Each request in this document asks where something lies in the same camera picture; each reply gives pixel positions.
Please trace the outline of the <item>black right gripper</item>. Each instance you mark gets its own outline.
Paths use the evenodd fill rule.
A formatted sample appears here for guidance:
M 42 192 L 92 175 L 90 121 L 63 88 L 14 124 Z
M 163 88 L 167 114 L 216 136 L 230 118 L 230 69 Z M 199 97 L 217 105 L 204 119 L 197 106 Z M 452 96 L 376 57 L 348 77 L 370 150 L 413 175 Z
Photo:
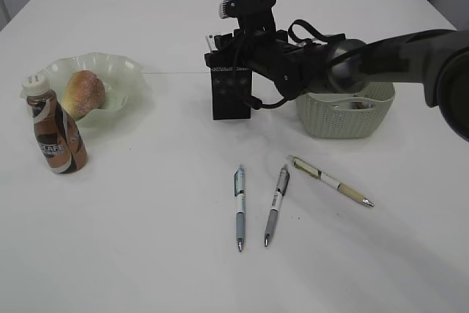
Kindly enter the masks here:
M 253 34 L 243 34 L 237 29 L 232 34 L 222 36 L 223 48 L 204 55 L 210 70 L 214 67 L 230 67 L 232 70 L 243 67 L 273 82 L 304 81 L 302 50 L 289 42 L 287 31 L 278 30 L 273 34 L 256 31 Z

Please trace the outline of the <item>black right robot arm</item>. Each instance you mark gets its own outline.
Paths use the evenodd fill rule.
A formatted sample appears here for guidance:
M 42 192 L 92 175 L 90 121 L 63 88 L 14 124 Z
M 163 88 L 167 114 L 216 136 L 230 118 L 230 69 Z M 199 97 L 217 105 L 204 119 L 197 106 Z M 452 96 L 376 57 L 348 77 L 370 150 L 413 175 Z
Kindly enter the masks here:
M 286 41 L 285 32 L 216 36 L 204 55 L 211 73 L 215 118 L 272 109 L 305 93 L 352 94 L 370 83 L 419 83 L 429 107 L 468 138 L 468 32 L 445 29 L 366 44 L 343 34 Z

